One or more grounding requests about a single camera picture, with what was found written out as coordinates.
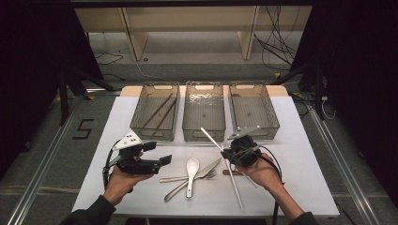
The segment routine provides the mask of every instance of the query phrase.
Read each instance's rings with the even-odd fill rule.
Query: human hand
[[[273,159],[267,153],[263,153],[262,156],[273,162]],[[237,167],[237,169],[250,176],[257,185],[264,187],[268,191],[283,186],[275,169],[262,158],[257,159],[252,166]]]
[[[105,189],[103,197],[108,200],[111,205],[119,204],[123,197],[138,184],[138,182],[152,177],[153,174],[128,174],[121,172],[117,166],[111,174],[108,186]]]

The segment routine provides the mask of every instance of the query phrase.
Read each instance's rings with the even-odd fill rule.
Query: gray floor
[[[268,33],[262,32],[257,35],[260,38],[267,38]],[[297,48],[299,39],[300,32],[295,32],[286,41],[292,48]],[[105,81],[116,87],[160,79],[182,82],[204,80],[272,82],[275,80],[275,73],[284,75],[286,70],[269,68],[264,65],[263,60],[272,67],[289,68],[287,64],[283,64],[271,54],[265,52],[262,56],[262,47],[256,41],[253,43],[251,59],[243,60],[237,34],[229,32],[153,33],[145,47],[143,60],[137,64],[132,60],[126,37],[123,34],[90,34],[90,41],[94,53],[99,57],[98,62],[102,72],[110,74],[105,75]],[[298,92],[298,81],[299,77],[289,81],[285,84],[286,89],[289,92]],[[87,88],[97,88],[90,82],[84,84]],[[91,158],[96,151],[116,94],[91,93],[89,96],[92,98],[85,98],[82,101],[73,99],[73,95],[70,94],[70,104],[76,106],[76,111],[66,131],[65,139],[59,144],[56,149],[57,154],[49,170],[44,174],[37,195],[27,206],[23,224],[57,224],[70,213]],[[305,113],[307,107],[309,106],[304,107],[298,102],[298,113]],[[333,112],[330,106],[326,106],[325,110]],[[315,117],[316,115],[310,110],[302,116],[301,120],[335,201],[356,224],[369,224],[356,205],[356,197],[352,195],[344,176],[336,166],[330,149],[319,132]],[[86,134],[85,131],[78,129],[82,120],[87,119],[90,121],[84,122],[81,128],[91,129],[89,137],[76,139]],[[20,153],[0,183],[0,224],[7,224],[14,207],[25,193],[26,187],[35,179],[35,174],[40,173],[40,171],[37,172],[37,169],[41,168],[40,162],[53,151],[51,149],[53,138],[61,128],[59,121],[60,103],[58,99],[55,99],[36,135],[29,140],[30,150]],[[338,151],[348,162],[349,170],[370,204],[370,208],[374,211],[379,224],[398,224],[396,207],[377,182],[366,160],[358,155],[359,149],[339,117],[326,119],[324,122],[338,146]],[[114,216],[110,224],[124,224],[125,220],[124,217]],[[319,222],[321,224],[351,224],[344,213],[337,218]],[[287,221],[281,217],[279,224],[287,224]]]

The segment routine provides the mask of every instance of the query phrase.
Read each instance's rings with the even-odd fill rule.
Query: sleeve
[[[290,222],[289,225],[319,225],[319,223],[315,220],[313,213],[307,212],[301,214],[295,220]]]
[[[86,210],[79,209],[69,214],[60,225],[106,224],[116,209],[102,195]]]

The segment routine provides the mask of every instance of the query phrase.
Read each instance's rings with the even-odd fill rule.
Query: white table
[[[145,159],[159,159],[173,155],[171,164],[161,168],[159,174],[139,183],[131,194],[126,195],[116,207],[116,214],[144,218],[264,218],[273,213],[274,199],[263,188],[255,188],[243,176],[236,176],[237,189],[243,203],[240,209],[231,179],[222,175],[226,169],[222,160],[216,167],[218,175],[211,180],[197,180],[193,183],[193,196],[185,197],[181,190],[170,202],[164,196],[182,182],[159,183],[159,179],[186,175],[186,162],[198,158],[201,169],[221,157],[220,150],[211,142],[184,142],[182,115],[184,98],[179,101],[176,121],[176,139],[173,142],[158,143],[156,149],[145,152]],[[225,100],[225,136],[232,133],[227,95]],[[271,97],[281,127],[274,140],[259,142],[266,146],[278,159],[285,187],[303,208],[317,218],[339,216],[329,188],[314,156],[291,97]],[[102,167],[113,144],[130,131],[130,120],[134,114],[138,97],[117,97],[103,130],[97,151],[74,204],[73,211],[89,207],[103,193]]]

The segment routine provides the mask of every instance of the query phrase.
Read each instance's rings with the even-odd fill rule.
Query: plastic storage container
[[[187,82],[182,129],[185,142],[211,142],[225,134],[225,112],[221,82]]]
[[[229,102],[234,130],[259,127],[249,134],[253,139],[275,138],[280,125],[263,82],[231,82]]]
[[[173,141],[179,99],[178,82],[145,82],[130,128],[142,140]]]

